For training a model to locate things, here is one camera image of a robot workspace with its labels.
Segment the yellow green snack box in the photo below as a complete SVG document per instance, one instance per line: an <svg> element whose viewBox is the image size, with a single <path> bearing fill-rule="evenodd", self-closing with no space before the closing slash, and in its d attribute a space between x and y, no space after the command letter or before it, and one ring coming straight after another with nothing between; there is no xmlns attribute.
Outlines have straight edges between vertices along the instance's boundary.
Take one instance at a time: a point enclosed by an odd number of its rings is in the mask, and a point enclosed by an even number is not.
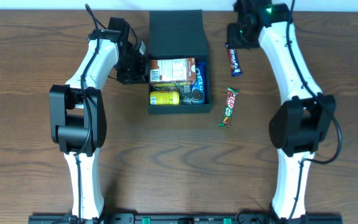
<svg viewBox="0 0 358 224"><path fill-rule="evenodd" d="M163 87L179 87L179 86L191 86L193 82L191 81L180 81L180 82L153 82L151 87L153 88L163 88Z"/></svg>

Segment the yellow plastic bottle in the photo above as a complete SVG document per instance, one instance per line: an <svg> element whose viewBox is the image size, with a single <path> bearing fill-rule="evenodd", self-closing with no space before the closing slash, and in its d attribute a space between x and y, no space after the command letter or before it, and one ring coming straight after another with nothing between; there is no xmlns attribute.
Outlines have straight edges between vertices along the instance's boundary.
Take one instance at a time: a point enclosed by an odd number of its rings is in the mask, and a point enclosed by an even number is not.
<svg viewBox="0 0 358 224"><path fill-rule="evenodd" d="M180 95L177 91L152 91L150 93L151 105L179 105Z"/></svg>

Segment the blue Dairy Milk bar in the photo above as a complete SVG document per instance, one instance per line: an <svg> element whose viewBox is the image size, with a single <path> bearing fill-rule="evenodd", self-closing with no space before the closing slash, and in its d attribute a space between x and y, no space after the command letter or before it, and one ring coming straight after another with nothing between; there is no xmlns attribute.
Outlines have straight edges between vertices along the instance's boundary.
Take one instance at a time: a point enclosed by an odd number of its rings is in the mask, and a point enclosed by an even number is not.
<svg viewBox="0 0 358 224"><path fill-rule="evenodd" d="M227 48L227 53L228 53L229 60L230 60L230 63L231 63L231 74L232 74L232 76L237 77L237 76L242 75L241 66L239 65L239 59L238 59L238 56L237 56L237 50Z"/></svg>

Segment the brown chocolate box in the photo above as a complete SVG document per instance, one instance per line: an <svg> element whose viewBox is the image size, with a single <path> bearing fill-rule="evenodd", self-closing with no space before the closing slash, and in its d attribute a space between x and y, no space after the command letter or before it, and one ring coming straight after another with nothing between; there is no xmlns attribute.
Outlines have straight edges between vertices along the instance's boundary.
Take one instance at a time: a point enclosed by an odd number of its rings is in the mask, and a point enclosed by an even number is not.
<svg viewBox="0 0 358 224"><path fill-rule="evenodd" d="M196 80L196 60L190 58L151 60L150 82L192 82Z"/></svg>

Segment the black cardboard box with lid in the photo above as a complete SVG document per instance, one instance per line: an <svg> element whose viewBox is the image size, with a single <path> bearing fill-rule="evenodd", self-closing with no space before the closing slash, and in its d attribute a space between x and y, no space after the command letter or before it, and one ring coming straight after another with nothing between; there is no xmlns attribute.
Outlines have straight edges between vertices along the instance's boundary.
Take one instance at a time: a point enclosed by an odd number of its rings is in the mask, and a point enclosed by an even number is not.
<svg viewBox="0 0 358 224"><path fill-rule="evenodd" d="M149 47L151 60L194 57L205 63L205 103L198 105L148 105L149 114L209 113L212 106L209 75L209 45L201 10L151 11Z"/></svg>

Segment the green snack bag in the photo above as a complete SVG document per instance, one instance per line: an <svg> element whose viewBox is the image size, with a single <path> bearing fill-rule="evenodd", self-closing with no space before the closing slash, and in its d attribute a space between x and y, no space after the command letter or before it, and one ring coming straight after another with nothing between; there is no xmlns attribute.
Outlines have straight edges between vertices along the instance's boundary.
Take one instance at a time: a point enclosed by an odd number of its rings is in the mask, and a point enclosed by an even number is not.
<svg viewBox="0 0 358 224"><path fill-rule="evenodd" d="M181 105L192 105L193 96L191 85L180 85L179 86L180 104Z"/></svg>

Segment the blue Oreo pack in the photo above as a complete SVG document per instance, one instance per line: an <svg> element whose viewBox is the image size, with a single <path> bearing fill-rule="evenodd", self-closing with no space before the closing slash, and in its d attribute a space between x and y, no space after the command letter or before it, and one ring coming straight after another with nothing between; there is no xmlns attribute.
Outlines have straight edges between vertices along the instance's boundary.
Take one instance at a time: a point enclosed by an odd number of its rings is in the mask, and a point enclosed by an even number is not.
<svg viewBox="0 0 358 224"><path fill-rule="evenodd" d="M192 103L194 105L204 104L206 95L205 95L205 63L197 62L196 63L196 81L194 82L191 88Z"/></svg>

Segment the red KitKat bar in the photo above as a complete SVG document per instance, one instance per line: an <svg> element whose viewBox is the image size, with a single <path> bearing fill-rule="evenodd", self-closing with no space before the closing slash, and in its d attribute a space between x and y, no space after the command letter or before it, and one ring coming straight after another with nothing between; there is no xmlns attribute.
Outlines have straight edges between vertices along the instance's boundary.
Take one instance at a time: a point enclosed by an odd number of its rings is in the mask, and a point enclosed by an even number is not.
<svg viewBox="0 0 358 224"><path fill-rule="evenodd" d="M228 87L227 88L227 98L226 98L226 105L224 108L224 114L222 121L219 123L220 127L227 127L231 128L231 119L232 119L232 113L236 101L236 96L238 94L239 90Z"/></svg>

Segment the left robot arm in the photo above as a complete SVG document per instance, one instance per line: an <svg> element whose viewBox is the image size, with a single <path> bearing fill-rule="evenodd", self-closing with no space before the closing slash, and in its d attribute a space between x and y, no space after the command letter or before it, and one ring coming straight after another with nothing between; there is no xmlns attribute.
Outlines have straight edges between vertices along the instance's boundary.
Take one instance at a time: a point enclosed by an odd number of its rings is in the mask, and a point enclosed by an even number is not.
<svg viewBox="0 0 358 224"><path fill-rule="evenodd" d="M71 175L73 208L65 223L101 222L104 199L99 186L98 160L107 134L102 89L111 70L116 81L147 83L143 42L130 43L133 28L119 17L107 27L94 20L88 50L73 76L49 92L51 138L63 153Z"/></svg>

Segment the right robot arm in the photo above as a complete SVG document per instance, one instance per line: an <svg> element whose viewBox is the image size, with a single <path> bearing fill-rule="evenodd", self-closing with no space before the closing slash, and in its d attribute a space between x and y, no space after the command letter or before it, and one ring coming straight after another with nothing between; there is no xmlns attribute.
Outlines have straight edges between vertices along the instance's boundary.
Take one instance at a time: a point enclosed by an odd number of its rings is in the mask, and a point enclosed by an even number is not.
<svg viewBox="0 0 358 224"><path fill-rule="evenodd" d="M269 213L249 216L260 223L341 223L339 215L309 215L305 209L308 171L317 163L314 155L330 125L337 132L337 149L342 149L342 133L334 116L336 101L324 95L314 81L299 48L293 22L294 4L240 0L234 3L237 22L227 27L227 51L232 75L241 74L238 49L260 47L275 75L281 105L269 122L268 131L278 153L278 177Z"/></svg>

